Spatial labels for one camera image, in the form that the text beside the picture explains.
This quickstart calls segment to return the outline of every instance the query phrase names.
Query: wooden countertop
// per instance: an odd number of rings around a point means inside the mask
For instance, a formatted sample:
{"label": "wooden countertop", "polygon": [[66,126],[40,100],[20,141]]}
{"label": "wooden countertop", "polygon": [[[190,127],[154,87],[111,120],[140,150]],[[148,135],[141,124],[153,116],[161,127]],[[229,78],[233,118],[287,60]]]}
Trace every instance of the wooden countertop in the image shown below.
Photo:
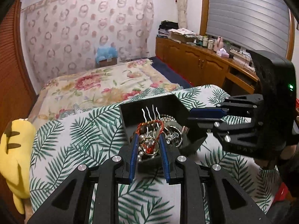
{"label": "wooden countertop", "polygon": [[248,76],[249,78],[251,78],[252,80],[254,80],[255,82],[257,82],[259,80],[259,78],[257,77],[257,75],[255,74],[255,72],[250,71],[244,67],[242,67],[241,64],[239,64],[237,61],[235,61],[234,59],[229,59],[229,58],[223,58],[220,57],[216,54],[216,52],[214,52],[213,50],[209,50],[200,46],[194,46],[194,45],[187,45],[185,43],[181,43],[183,46],[187,46],[189,48],[198,50],[206,55],[211,55],[213,57],[217,57],[217,59],[221,60],[222,62],[228,64],[229,66],[237,69],[238,71],[242,72],[243,74],[245,74],[246,76]]}

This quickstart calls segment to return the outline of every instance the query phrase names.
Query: window blind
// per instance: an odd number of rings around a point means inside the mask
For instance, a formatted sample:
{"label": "window blind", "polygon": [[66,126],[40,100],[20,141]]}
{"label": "window blind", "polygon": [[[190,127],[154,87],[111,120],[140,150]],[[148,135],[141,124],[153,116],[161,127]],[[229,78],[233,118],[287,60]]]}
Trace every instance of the window blind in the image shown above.
{"label": "window blind", "polygon": [[283,0],[209,0],[207,34],[285,57],[289,9]]}

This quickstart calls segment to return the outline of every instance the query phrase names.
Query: stuffed animal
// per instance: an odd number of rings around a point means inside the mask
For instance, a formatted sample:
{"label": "stuffed animal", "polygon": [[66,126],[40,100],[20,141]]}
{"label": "stuffed animal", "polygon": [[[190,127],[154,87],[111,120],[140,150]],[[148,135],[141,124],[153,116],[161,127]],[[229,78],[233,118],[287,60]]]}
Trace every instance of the stuffed animal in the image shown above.
{"label": "stuffed animal", "polygon": [[0,173],[21,214],[24,214],[22,199],[30,198],[29,167],[35,133],[29,121],[18,119],[8,123],[0,141]]}

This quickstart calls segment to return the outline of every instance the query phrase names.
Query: open black box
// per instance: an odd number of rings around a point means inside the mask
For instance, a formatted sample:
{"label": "open black box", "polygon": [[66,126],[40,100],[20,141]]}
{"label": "open black box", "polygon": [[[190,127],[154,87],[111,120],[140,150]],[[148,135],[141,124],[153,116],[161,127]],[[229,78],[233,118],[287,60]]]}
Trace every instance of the open black box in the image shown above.
{"label": "open black box", "polygon": [[[189,111],[174,94],[124,103],[120,105],[120,112],[128,144],[130,142],[129,138],[133,135],[134,131],[137,130],[138,124],[144,122],[142,109],[144,109],[145,116],[149,120],[146,110],[147,106],[152,119],[154,119],[152,105],[154,105],[155,109],[156,107],[158,108],[160,114],[173,116],[181,126],[185,126]],[[192,128],[189,129],[187,138],[183,138],[182,145],[179,147],[180,153],[184,156],[195,154],[206,137],[206,132],[201,130],[198,125],[192,126]],[[149,158],[139,163],[138,171],[147,172],[149,169],[160,165],[161,158],[160,155],[157,155],[155,158]]]}

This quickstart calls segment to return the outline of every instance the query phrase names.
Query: floral bedspread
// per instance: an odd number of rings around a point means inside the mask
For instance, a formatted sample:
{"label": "floral bedspread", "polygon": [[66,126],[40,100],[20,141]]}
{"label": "floral bedspread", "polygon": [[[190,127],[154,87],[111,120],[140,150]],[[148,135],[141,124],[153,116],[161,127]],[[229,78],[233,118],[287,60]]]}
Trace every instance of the floral bedspread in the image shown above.
{"label": "floral bedspread", "polygon": [[[127,101],[160,96],[158,94],[161,93],[165,93],[162,88],[147,88]],[[229,96],[213,85],[175,90],[171,93],[189,110],[194,107],[213,107]],[[54,120],[38,130],[30,163],[30,198],[33,211],[40,207],[79,164],[96,166],[118,154],[126,142],[119,111],[122,103],[89,109]],[[235,116],[227,116],[223,120],[230,124],[246,122],[245,118]],[[212,133],[208,133],[206,141],[190,158],[204,166],[220,164],[261,210],[267,212],[280,184],[276,170],[262,170],[252,158],[224,152]],[[168,185],[163,178],[162,169],[153,169],[153,172],[146,175],[136,172],[130,186],[119,185],[118,188],[120,223],[179,224],[181,187]],[[96,191],[95,187],[89,223],[92,223]],[[206,198],[203,201],[206,223],[209,223]]]}
{"label": "floral bedspread", "polygon": [[94,69],[57,77],[41,90],[28,120],[39,129],[59,114],[73,109],[101,107],[118,103],[143,92],[148,87],[160,87],[166,92],[177,88],[151,66],[149,59]]}

